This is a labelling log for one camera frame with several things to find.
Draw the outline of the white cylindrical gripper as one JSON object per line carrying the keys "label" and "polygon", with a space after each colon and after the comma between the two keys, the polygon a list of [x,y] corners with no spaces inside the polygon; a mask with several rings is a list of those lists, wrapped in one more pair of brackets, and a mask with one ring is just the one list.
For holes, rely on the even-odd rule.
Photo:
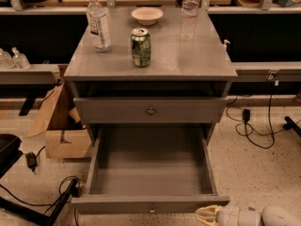
{"label": "white cylindrical gripper", "polygon": [[262,226],[261,213],[234,206],[210,205],[199,208],[196,218],[202,226]]}

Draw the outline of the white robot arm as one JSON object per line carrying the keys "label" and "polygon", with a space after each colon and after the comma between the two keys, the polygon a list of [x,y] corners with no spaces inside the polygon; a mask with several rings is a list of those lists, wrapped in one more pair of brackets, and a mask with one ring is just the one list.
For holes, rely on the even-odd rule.
{"label": "white robot arm", "polygon": [[196,217],[202,226],[301,226],[300,218],[275,205],[262,211],[210,205],[199,208]]}

